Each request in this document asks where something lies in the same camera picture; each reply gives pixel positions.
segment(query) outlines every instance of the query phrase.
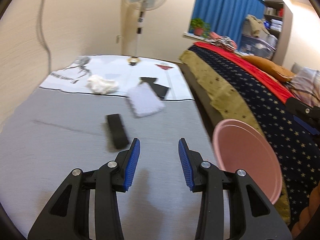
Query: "clothes pile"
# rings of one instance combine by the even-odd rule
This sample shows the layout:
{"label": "clothes pile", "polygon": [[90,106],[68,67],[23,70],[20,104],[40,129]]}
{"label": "clothes pile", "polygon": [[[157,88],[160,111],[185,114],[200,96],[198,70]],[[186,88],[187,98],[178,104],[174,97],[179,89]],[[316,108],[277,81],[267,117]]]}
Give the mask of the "clothes pile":
{"label": "clothes pile", "polygon": [[249,21],[250,26],[251,26],[251,35],[253,37],[261,37],[261,36],[265,36],[262,35],[260,32],[264,32],[268,35],[270,35],[269,31],[266,29],[266,27],[264,26],[264,23],[262,20],[257,19],[257,17],[248,14],[246,20]]}
{"label": "clothes pile", "polygon": [[237,44],[228,36],[220,36],[215,32],[211,32],[209,36],[212,39],[210,41],[211,44],[221,47],[229,52],[234,52],[238,47]]}

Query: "wall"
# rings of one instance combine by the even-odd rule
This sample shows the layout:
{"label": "wall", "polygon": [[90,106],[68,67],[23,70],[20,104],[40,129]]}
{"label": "wall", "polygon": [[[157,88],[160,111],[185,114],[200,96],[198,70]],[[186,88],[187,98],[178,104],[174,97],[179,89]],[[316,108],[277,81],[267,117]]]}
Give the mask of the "wall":
{"label": "wall", "polygon": [[[38,40],[41,0],[12,0],[0,20],[0,131],[5,119],[48,74],[47,53]],[[52,70],[79,55],[120,54],[121,0],[46,0],[44,36]]]}
{"label": "wall", "polygon": [[320,69],[320,47],[317,45],[317,41],[320,40],[320,19],[316,11],[311,6],[295,0],[283,1],[292,11],[293,17],[282,66],[291,69],[296,62],[302,66]]}
{"label": "wall", "polygon": [[313,7],[293,3],[291,38],[283,66],[291,69],[296,62],[320,70],[320,19]]}
{"label": "wall", "polygon": [[39,5],[40,0],[13,0],[0,21],[0,131],[48,73],[47,54],[36,35]]}
{"label": "wall", "polygon": [[272,61],[280,66],[284,63],[285,55],[289,46],[291,36],[293,14],[289,7],[284,4],[284,16],[282,24],[282,32],[278,40],[278,47],[273,55]]}
{"label": "wall", "polygon": [[[167,0],[160,8],[146,12],[145,27],[139,43],[138,55],[179,62],[178,57],[194,42],[183,37],[195,0]],[[123,6],[123,51],[134,55],[138,12]]]}

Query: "pink bowl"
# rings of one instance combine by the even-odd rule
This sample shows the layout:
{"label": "pink bowl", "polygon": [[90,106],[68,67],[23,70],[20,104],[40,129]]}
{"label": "pink bowl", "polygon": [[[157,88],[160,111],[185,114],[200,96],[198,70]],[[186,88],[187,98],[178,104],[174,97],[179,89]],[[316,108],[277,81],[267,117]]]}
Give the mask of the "pink bowl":
{"label": "pink bowl", "polygon": [[257,183],[272,204],[282,190],[278,159],[266,139],[244,122],[226,119],[218,123],[212,144],[220,169],[243,169]]}

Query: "striped cloth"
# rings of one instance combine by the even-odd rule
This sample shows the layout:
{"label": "striped cloth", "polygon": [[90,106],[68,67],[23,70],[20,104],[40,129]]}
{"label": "striped cloth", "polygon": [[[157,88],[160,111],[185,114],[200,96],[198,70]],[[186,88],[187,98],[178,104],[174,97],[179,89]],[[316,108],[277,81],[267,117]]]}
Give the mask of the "striped cloth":
{"label": "striped cloth", "polygon": [[287,83],[289,91],[303,103],[320,107],[320,71],[303,68]]}
{"label": "striped cloth", "polygon": [[234,52],[237,48],[236,43],[227,36],[216,38],[210,41],[211,44],[221,47],[229,52]]}

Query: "green plant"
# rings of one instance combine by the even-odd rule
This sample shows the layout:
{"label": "green plant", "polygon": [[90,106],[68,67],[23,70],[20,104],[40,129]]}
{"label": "green plant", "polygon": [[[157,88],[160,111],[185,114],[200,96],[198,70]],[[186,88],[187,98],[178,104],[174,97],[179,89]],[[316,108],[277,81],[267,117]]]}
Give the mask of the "green plant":
{"label": "green plant", "polygon": [[190,30],[194,30],[195,28],[203,29],[204,33],[202,36],[207,37],[211,29],[211,25],[209,23],[205,23],[200,18],[195,18],[195,19],[192,19],[190,22]]}

